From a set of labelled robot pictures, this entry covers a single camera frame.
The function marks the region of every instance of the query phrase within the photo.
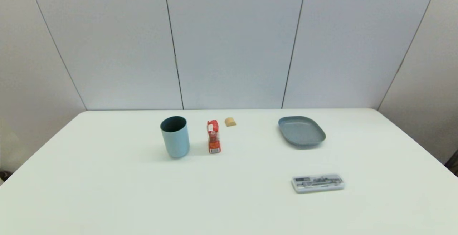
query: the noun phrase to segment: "white wall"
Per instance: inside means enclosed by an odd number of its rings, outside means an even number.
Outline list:
[[[284,108],[378,108],[429,0],[304,0]]]
[[[379,111],[442,163],[458,148],[458,0],[431,0]]]
[[[37,0],[87,109],[182,109],[166,0]]]
[[[301,1],[168,0],[184,108],[281,108]]]
[[[35,0],[0,0],[0,39],[0,116],[25,144],[21,163],[85,107]]]

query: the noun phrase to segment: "gray plate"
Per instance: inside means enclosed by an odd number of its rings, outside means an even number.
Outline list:
[[[326,139],[324,131],[314,120],[304,116],[289,116],[278,120],[285,139],[297,146],[312,146]]]

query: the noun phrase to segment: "table surface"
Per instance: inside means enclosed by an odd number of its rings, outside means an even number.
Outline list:
[[[161,121],[188,120],[190,152],[168,157]],[[300,150],[278,129],[325,131]],[[234,117],[236,126],[224,126]],[[221,126],[210,155],[206,121]],[[291,178],[338,173],[341,191],[296,194]],[[371,109],[89,111],[0,187],[2,235],[439,234],[456,232],[458,179]]]

